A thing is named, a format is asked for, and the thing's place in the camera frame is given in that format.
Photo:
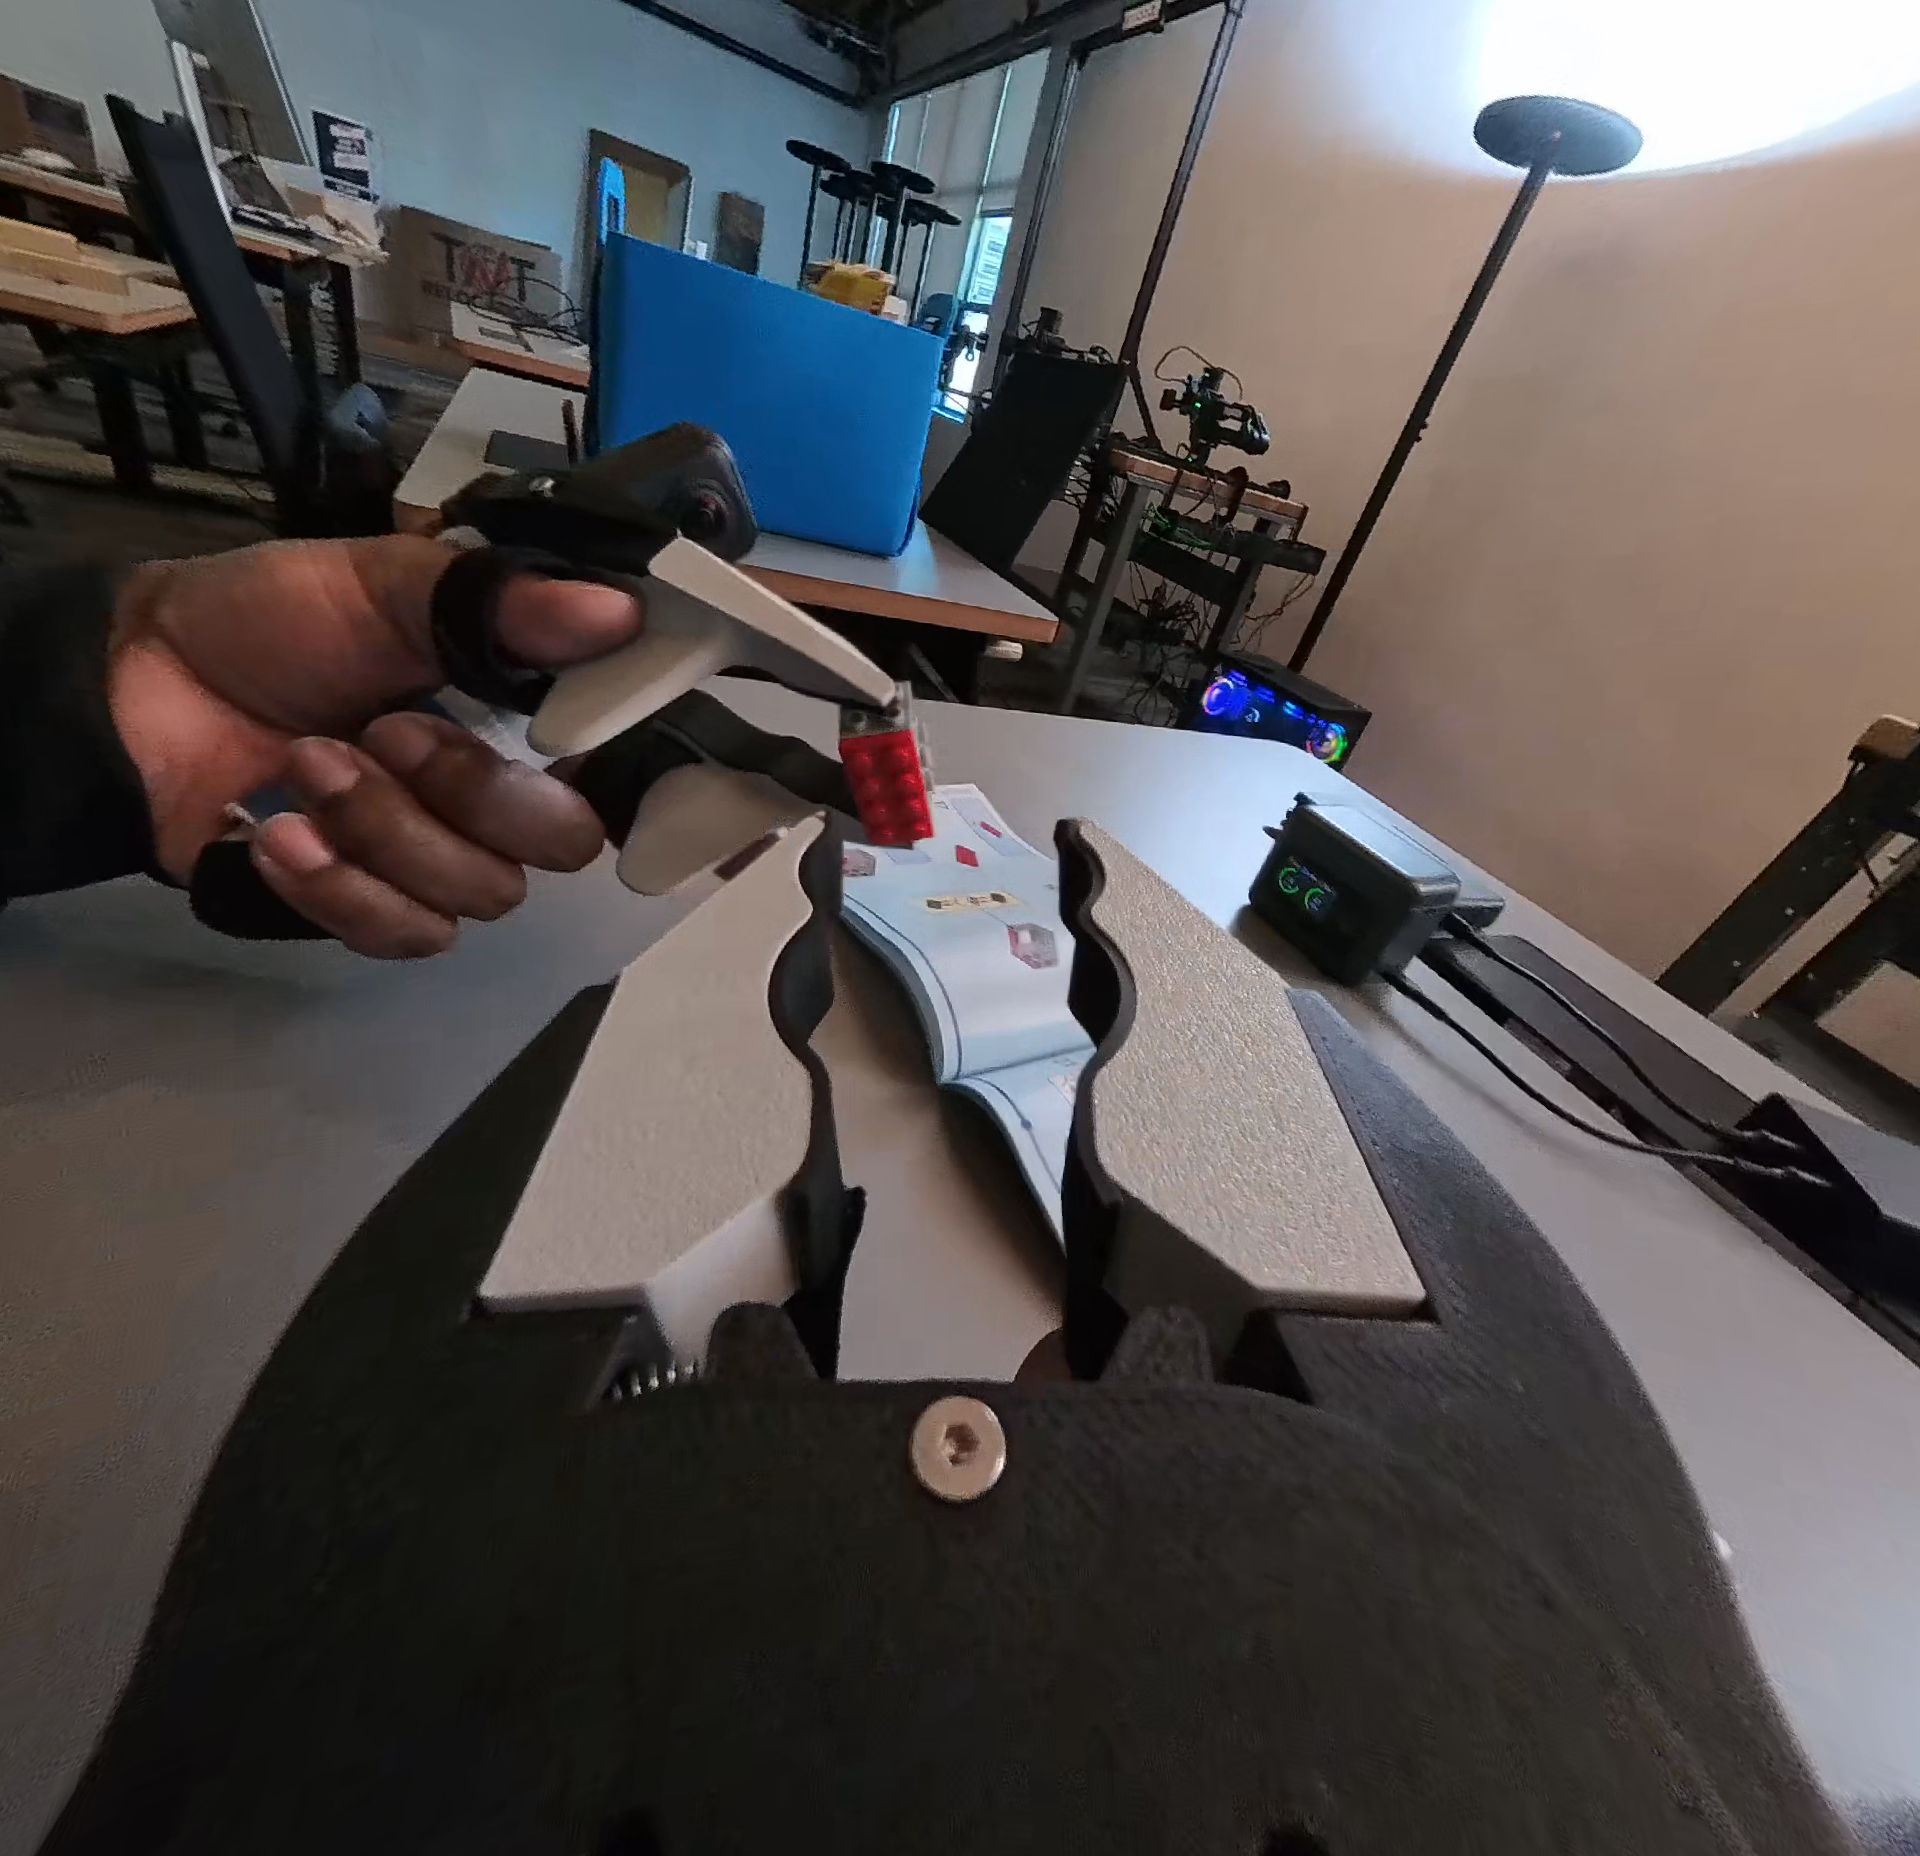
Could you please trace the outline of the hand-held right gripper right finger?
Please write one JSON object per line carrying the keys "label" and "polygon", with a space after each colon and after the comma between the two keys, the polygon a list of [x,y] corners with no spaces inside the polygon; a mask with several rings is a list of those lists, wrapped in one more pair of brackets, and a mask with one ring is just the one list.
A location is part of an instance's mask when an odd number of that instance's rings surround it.
{"label": "hand-held right gripper right finger", "polygon": [[1055,847],[1092,1047],[1062,1187],[1071,1375],[1101,1377],[1147,1313],[1199,1322],[1206,1375],[1258,1316],[1424,1318],[1289,982],[1101,825],[1062,818]]}

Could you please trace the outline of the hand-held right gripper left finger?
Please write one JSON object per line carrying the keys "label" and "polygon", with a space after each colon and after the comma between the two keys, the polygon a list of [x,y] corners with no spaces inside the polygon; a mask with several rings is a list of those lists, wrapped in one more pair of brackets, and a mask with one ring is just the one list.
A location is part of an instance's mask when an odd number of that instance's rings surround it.
{"label": "hand-held right gripper left finger", "polygon": [[845,838],[807,813],[610,989],[503,1231],[491,1318],[622,1316],[645,1365],[701,1365],[732,1308],[840,1358],[865,1194],[815,1048],[836,1001]]}

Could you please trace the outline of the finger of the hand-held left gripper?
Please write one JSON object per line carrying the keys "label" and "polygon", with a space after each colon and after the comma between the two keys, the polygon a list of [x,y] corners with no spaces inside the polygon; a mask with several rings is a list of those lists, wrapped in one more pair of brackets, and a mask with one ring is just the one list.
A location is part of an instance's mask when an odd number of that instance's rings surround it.
{"label": "finger of the hand-held left gripper", "polygon": [[656,714],[656,731],[707,765],[759,777],[805,808],[856,814],[846,766],[805,740],[770,733],[702,690],[684,692]]}
{"label": "finger of the hand-held left gripper", "polygon": [[647,655],[676,652],[690,689],[742,674],[856,711],[898,711],[903,686],[826,623],[687,539],[645,574]]}

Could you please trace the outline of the red and grey brick assembly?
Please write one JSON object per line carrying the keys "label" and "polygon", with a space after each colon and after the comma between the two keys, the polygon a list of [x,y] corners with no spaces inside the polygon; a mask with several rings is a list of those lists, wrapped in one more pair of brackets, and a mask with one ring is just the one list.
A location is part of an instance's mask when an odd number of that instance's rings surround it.
{"label": "red and grey brick assembly", "polygon": [[836,751],[871,843],[909,848],[937,834],[932,760],[910,683],[884,708],[840,707]]}

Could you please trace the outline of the blue felt storage bin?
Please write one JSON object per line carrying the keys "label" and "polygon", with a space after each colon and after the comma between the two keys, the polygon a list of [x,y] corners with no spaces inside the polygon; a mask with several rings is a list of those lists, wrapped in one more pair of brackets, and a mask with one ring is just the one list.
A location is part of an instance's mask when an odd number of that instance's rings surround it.
{"label": "blue felt storage bin", "polygon": [[695,425],[732,453],[762,535],[907,550],[945,359],[932,335],[621,234],[596,257],[590,326],[588,453]]}

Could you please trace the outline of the black panel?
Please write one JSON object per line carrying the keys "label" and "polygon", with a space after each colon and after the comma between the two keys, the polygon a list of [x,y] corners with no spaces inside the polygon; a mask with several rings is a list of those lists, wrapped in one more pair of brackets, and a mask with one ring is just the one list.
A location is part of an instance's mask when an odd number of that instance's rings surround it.
{"label": "black panel", "polygon": [[921,521],[1013,578],[1075,464],[1106,435],[1129,368],[1086,351],[1014,349],[989,405],[921,509]]}

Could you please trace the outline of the light blue instruction booklet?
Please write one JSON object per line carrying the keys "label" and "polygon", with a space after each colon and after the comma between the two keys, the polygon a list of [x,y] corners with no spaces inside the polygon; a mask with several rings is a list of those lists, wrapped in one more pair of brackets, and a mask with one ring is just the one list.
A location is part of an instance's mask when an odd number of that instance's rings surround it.
{"label": "light blue instruction booklet", "polygon": [[1001,1131],[1064,1241],[1062,1187],[1092,1043],[1071,1009],[1058,864],[983,789],[930,797],[932,837],[842,847],[842,918],[903,985],[938,1087]]}

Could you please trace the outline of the black flat dock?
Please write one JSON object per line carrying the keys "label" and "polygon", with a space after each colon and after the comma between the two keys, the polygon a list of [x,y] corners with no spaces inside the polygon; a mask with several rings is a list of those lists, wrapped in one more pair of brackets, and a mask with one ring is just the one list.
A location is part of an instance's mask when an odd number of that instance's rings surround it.
{"label": "black flat dock", "polygon": [[1890,1343],[1909,1365],[1918,1363],[1918,1281],[1916,1296],[1876,1289],[1828,1268],[1766,1223],[1759,1209],[1762,1187],[1818,1190],[1822,1184],[1797,1167],[1792,1149],[1771,1154],[1766,1136],[1755,1140],[1738,1124],[1755,1105],[1778,1095],[1836,1110],[1914,1147],[1916,1128],[1862,1120],[1846,1105],[1782,1087],[1745,1090],[1512,935],[1451,926],[1423,949],[1418,968],[1449,985],[1510,1043],[1529,1048],[1625,1136],[1668,1151],[1673,1165],[1713,1188],[1761,1242]]}

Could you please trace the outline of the cluster of black bar stools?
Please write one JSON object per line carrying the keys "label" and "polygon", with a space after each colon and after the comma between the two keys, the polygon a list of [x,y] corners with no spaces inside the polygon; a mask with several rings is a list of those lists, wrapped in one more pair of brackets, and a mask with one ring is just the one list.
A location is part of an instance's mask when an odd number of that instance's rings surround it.
{"label": "cluster of black bar stools", "polygon": [[829,147],[801,139],[788,139],[784,153],[809,171],[801,280],[818,262],[816,222],[823,202],[829,202],[829,253],[821,261],[869,264],[878,259],[880,270],[898,274],[900,261],[910,257],[918,238],[921,267],[907,291],[917,303],[925,291],[935,237],[958,227],[958,216],[937,202],[935,178],[880,159],[856,167]]}

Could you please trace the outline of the equipment rack with green lights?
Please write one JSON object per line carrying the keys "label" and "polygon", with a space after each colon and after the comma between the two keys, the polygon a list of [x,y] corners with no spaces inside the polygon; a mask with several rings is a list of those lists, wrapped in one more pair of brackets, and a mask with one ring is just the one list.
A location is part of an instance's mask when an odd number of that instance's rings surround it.
{"label": "equipment rack with green lights", "polygon": [[1157,431],[1103,432],[1085,451],[1075,537],[1060,600],[1076,600],[1055,711],[1076,714],[1095,658],[1116,620],[1123,581],[1143,574],[1209,613],[1201,652],[1215,658],[1243,630],[1267,573],[1313,586],[1326,552],[1307,541],[1308,511],[1283,478],[1250,477],[1271,451],[1267,418],[1241,380],[1189,345],[1155,368],[1160,414],[1185,427],[1169,449]]}

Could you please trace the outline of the black office chair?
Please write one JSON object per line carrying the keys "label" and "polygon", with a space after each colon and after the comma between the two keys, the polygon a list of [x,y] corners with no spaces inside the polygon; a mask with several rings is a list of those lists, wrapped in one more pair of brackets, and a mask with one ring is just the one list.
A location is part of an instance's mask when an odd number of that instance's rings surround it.
{"label": "black office chair", "polygon": [[313,295],[288,269],[281,280],[287,333],[222,208],[191,124],[151,118],[109,95],[109,121],[131,176],[134,221],[149,230],[195,308],[261,457],[287,539],[385,539],[395,531],[398,467],[391,413],[358,360],[355,315],[338,319],[345,380],[331,389],[315,351]]}

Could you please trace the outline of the black power brick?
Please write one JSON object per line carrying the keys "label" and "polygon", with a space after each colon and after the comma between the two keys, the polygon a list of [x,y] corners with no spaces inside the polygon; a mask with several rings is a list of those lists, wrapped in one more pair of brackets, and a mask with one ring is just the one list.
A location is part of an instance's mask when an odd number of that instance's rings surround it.
{"label": "black power brick", "polygon": [[1794,1154],[1794,1167],[1818,1190],[1771,1184],[1757,1206],[1805,1255],[1827,1268],[1916,1299],[1918,1149],[1836,1109],[1766,1097],[1741,1119],[1741,1132],[1771,1157]]}

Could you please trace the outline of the black wooden trestle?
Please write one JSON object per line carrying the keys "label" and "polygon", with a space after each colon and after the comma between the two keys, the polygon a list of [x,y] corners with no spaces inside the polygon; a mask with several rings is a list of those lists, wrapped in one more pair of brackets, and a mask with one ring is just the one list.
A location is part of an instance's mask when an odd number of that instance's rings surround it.
{"label": "black wooden trestle", "polygon": [[1782,954],[1850,885],[1865,906],[1814,950],[1747,1020],[1836,1066],[1888,1065],[1828,1029],[1828,1019],[1884,974],[1916,979],[1918,726],[1878,716],[1853,742],[1846,774],[1782,851],[1675,956],[1659,989],[1703,1017]]}

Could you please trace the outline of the black floor lamp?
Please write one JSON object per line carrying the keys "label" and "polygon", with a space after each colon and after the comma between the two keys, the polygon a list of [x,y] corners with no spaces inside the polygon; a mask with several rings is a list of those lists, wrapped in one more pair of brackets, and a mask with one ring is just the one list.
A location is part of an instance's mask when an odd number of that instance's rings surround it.
{"label": "black floor lamp", "polygon": [[1294,672],[1308,671],[1330,627],[1332,615],[1345,599],[1380,527],[1388,503],[1428,432],[1435,408],[1458,368],[1470,336],[1477,333],[1477,325],[1524,234],[1524,227],[1538,198],[1551,181],[1556,178],[1587,181],[1619,174],[1639,160],[1644,147],[1644,137],[1639,127],[1616,110],[1576,97],[1538,93],[1491,100],[1477,114],[1472,137],[1489,160],[1517,169],[1521,173],[1521,184],[1501,219],[1501,229],[1483,257],[1461,308],[1452,317],[1452,326],[1407,413],[1405,425],[1357,514],[1357,525],[1321,586],[1307,627],[1291,657],[1289,666]]}

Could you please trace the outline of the framed wall picture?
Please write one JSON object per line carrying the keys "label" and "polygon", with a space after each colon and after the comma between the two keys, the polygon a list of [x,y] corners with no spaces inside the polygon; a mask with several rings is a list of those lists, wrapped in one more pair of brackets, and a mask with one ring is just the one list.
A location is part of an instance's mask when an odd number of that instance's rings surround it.
{"label": "framed wall picture", "polygon": [[693,195],[693,169],[682,160],[604,130],[590,130],[584,204],[588,259],[596,257],[612,234],[682,253]]}

